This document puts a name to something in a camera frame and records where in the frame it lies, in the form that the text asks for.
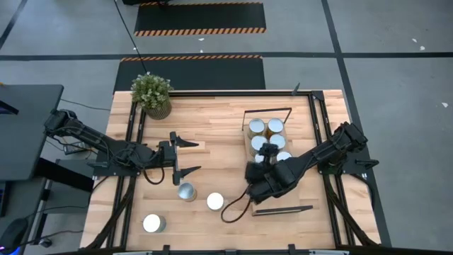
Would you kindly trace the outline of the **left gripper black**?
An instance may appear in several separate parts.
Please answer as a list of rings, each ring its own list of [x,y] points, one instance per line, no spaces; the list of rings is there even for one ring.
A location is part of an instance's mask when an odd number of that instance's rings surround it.
[[[176,135],[175,131],[170,132],[170,140],[162,141],[159,143],[159,160],[158,167],[173,168],[172,182],[174,186],[180,185],[180,179],[183,179],[188,174],[198,170],[201,166],[192,166],[185,169],[179,169],[178,157],[177,157],[177,146],[178,147],[197,147],[199,144],[195,142],[189,142]]]

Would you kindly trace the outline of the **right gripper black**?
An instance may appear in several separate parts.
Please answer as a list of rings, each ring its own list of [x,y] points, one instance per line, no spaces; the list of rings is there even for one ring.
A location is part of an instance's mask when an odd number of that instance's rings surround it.
[[[257,155],[263,156],[261,162],[247,163],[247,194],[256,205],[262,203],[275,192],[275,180],[271,176],[274,169],[275,157],[279,152],[276,144],[265,142]]]

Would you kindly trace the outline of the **tin can silver lid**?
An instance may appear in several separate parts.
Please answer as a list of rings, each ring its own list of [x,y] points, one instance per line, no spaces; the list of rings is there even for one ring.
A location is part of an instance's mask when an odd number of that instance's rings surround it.
[[[267,138],[262,135],[256,135],[256,136],[252,137],[251,141],[250,141],[250,154],[253,157],[255,155],[257,155],[257,153],[259,153],[262,146],[267,142],[268,142]]]
[[[149,214],[143,219],[142,226],[145,232],[160,233],[166,228],[166,219],[161,215]]]
[[[281,134],[274,134],[270,137],[269,142],[277,145],[278,149],[284,149],[286,146],[286,138]]]

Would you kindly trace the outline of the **corn label tin can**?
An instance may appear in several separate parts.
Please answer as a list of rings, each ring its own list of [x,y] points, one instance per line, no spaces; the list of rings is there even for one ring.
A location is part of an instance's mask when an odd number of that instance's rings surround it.
[[[197,197],[197,190],[191,183],[182,183],[178,187],[178,197],[185,202],[192,202]]]

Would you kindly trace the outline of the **orange label tin can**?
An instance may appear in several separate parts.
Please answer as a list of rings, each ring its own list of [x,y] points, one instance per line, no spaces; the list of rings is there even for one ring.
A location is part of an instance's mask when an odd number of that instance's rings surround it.
[[[265,136],[270,139],[273,135],[280,134],[284,130],[285,124],[279,118],[271,118],[265,130]]]

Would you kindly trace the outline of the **peaches label tin can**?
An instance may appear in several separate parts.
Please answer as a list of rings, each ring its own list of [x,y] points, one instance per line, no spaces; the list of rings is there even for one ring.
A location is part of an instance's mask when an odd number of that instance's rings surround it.
[[[259,118],[250,120],[248,124],[248,137],[253,139],[255,136],[262,136],[265,132],[265,123]]]

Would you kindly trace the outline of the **tomatoes label tin can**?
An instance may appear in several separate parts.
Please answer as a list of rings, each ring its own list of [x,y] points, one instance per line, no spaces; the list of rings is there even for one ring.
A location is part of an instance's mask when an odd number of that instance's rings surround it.
[[[220,193],[211,193],[207,197],[207,207],[210,210],[218,211],[224,207],[224,197]]]

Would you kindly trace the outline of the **wooden tray board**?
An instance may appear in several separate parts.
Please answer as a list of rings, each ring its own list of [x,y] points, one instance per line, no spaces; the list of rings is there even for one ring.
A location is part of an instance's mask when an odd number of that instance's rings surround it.
[[[269,157],[269,162],[276,163],[288,159],[294,154],[290,150],[290,142],[285,131],[285,124],[292,112],[291,108],[268,108],[245,110],[242,127],[249,162],[263,163],[265,157],[259,154],[264,144],[277,147],[277,152]],[[271,197],[262,203],[251,204],[252,215],[279,215],[285,213],[300,213],[314,208],[312,203],[304,203],[299,198],[299,192],[294,189],[281,198]]]

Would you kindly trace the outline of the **small potted green plant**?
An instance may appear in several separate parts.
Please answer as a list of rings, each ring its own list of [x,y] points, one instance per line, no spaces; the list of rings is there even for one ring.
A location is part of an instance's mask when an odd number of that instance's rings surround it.
[[[140,106],[154,120],[163,120],[172,111],[169,92],[171,80],[147,72],[132,81],[132,102]]]

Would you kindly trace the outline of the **black hazard-striped floor mat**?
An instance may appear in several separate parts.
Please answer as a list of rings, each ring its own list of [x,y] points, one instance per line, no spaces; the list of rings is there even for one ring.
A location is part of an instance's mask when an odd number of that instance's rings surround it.
[[[139,6],[137,37],[265,33],[261,2],[190,4],[144,3]]]
[[[129,91],[146,71],[176,90],[258,90],[265,88],[260,55],[173,55],[120,60],[115,91]]]

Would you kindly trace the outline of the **black power adapter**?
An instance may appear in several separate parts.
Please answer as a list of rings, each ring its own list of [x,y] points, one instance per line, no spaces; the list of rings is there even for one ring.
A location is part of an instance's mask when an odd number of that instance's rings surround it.
[[[87,144],[85,144],[84,142],[74,142],[71,144],[65,144],[63,146],[63,151],[66,155],[76,154],[79,152],[86,152],[89,150],[90,150],[90,147]]]

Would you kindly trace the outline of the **black desk leg base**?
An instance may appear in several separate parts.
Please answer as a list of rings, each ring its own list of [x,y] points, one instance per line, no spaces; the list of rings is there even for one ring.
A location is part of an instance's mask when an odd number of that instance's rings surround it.
[[[35,176],[45,177],[51,181],[62,183],[82,191],[93,190],[93,179],[76,173],[57,163],[40,158],[35,167]]]

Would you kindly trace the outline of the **dark grey desk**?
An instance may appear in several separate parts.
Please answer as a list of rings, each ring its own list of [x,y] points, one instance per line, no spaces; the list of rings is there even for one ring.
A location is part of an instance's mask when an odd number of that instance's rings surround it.
[[[0,114],[0,181],[24,181],[34,175],[45,143],[45,121],[59,105],[62,85],[0,86],[0,103],[18,110]]]

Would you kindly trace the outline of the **black device on desk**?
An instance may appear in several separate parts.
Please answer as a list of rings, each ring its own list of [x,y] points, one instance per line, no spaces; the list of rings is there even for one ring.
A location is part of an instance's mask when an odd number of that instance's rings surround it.
[[[0,100],[0,114],[17,115],[18,109]]]

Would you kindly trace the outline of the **black rounded object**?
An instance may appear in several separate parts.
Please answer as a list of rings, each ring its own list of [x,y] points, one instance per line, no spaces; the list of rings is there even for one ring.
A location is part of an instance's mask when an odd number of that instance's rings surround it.
[[[15,250],[21,243],[28,228],[25,218],[15,219],[0,236],[0,251]]]

